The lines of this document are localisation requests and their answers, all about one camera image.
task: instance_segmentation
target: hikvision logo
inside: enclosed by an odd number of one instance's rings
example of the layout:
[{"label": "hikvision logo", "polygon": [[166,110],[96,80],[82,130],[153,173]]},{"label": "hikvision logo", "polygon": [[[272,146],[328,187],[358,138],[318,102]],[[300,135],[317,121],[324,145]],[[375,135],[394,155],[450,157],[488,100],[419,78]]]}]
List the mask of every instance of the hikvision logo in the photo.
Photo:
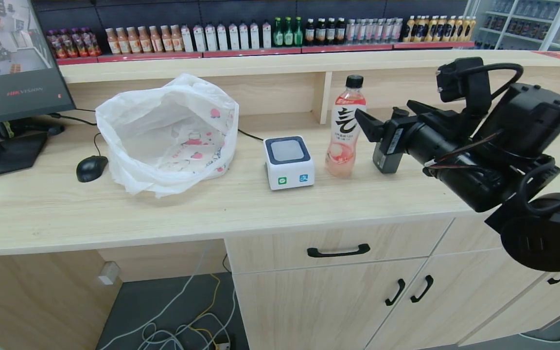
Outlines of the hikvision logo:
[{"label": "hikvision logo", "polygon": [[10,91],[7,93],[8,96],[14,96],[14,95],[21,95],[23,93],[32,93],[32,92],[38,92],[38,91],[42,91],[43,88],[25,88],[25,89],[17,89],[14,91]]}]

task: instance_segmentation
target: floor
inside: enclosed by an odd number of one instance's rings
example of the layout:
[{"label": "floor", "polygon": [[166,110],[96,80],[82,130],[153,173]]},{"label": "floor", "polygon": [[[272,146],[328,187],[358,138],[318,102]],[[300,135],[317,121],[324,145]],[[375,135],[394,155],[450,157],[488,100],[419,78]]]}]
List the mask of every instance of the floor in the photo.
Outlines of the floor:
[{"label": "floor", "polygon": [[[222,283],[218,289],[217,299],[211,312],[225,322],[232,309],[231,293],[233,292],[232,278],[228,273],[219,273],[217,276]],[[113,337],[122,333],[130,332],[140,325],[146,323],[151,317],[157,315],[165,304],[167,304],[180,290],[189,277],[177,279],[151,280],[130,282],[122,285],[120,293],[114,303],[109,319],[105,323],[103,334],[99,340],[98,350],[107,344]],[[165,313],[156,321],[160,329],[174,332],[178,325],[187,323],[194,319],[202,310],[207,308],[213,299],[216,281],[210,275],[195,276],[187,289],[172,304]],[[213,319],[201,319],[195,324],[197,327],[208,328],[213,334],[218,332],[221,326]],[[229,323],[228,333],[233,335],[235,343],[232,350],[249,350],[246,343],[245,331],[238,305],[235,316]],[[556,339],[560,337],[560,323],[555,324],[544,332],[529,332],[529,335]],[[202,350],[203,343],[200,336],[186,331],[178,336],[185,350]],[[141,332],[120,338],[107,348],[107,350],[137,350],[142,343]],[[147,350],[158,350],[160,345],[152,345]],[[165,346],[165,349],[173,349],[173,345]],[[504,337],[493,341],[457,347],[440,346],[429,350],[560,350],[560,344],[547,344],[524,339],[520,336]]]},{"label": "floor", "polygon": [[20,71],[47,68],[47,65],[44,64],[44,61],[40,58],[33,47],[29,49],[19,49],[17,52],[11,52],[10,56],[12,58],[11,60],[0,61],[0,75],[9,74],[12,64],[20,64]]}]

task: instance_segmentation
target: drawer handle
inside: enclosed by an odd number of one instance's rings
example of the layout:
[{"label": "drawer handle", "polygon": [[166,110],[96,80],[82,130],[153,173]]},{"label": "drawer handle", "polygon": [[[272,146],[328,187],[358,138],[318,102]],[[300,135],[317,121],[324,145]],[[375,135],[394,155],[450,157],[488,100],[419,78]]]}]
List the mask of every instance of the drawer handle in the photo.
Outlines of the drawer handle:
[{"label": "drawer handle", "polygon": [[411,300],[413,303],[419,302],[420,299],[422,299],[422,297],[424,297],[424,296],[427,294],[427,292],[429,291],[429,288],[431,288],[431,286],[433,286],[433,284],[434,284],[434,278],[431,277],[431,275],[427,275],[427,276],[425,277],[425,281],[427,281],[427,288],[425,288],[425,290],[422,291],[422,294],[420,295],[420,297],[415,297],[415,296],[413,295],[413,296],[410,298],[410,300]]},{"label": "drawer handle", "polygon": [[324,254],[322,252],[319,252],[317,248],[308,248],[306,252],[308,253],[308,256],[311,258],[331,258],[331,257],[348,257],[349,255],[360,255],[360,254],[367,253],[369,250],[371,250],[371,247],[366,243],[362,243],[358,246],[358,250],[356,250],[355,252]]},{"label": "drawer handle", "polygon": [[560,279],[556,280],[554,278],[551,278],[551,279],[548,280],[548,284],[557,284],[559,282],[560,282]]},{"label": "drawer handle", "polygon": [[397,283],[399,284],[399,291],[397,292],[397,294],[392,300],[386,299],[384,301],[386,303],[386,306],[392,306],[395,303],[395,301],[398,299],[398,297],[401,295],[403,290],[405,289],[405,281],[403,281],[403,279],[398,280]]}]

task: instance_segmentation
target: monitor screen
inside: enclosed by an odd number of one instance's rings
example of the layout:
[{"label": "monitor screen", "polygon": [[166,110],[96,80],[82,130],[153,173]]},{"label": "monitor screen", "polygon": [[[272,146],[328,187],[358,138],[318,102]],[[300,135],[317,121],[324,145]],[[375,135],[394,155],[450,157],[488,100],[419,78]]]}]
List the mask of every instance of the monitor screen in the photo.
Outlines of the monitor screen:
[{"label": "monitor screen", "polygon": [[0,0],[0,122],[70,109],[31,0]]}]

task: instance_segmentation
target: cabinet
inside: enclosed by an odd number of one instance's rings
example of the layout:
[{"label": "cabinet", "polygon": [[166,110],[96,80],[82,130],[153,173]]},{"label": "cabinet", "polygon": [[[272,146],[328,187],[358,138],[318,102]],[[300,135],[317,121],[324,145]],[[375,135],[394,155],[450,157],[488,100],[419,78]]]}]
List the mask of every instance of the cabinet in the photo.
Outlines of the cabinet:
[{"label": "cabinet", "polygon": [[424,262],[233,275],[249,348],[362,350],[393,308],[385,300],[400,290],[398,279],[409,283]]},{"label": "cabinet", "polygon": [[560,51],[560,0],[471,0],[482,49]]},{"label": "cabinet", "polygon": [[[457,343],[541,275],[502,249],[434,255],[367,350],[415,350]],[[426,290],[427,276],[433,278],[433,285],[420,301],[411,301]]]},{"label": "cabinet", "polygon": [[460,343],[467,345],[537,330],[560,317],[560,273],[548,273],[531,290],[504,308],[498,316]]}]

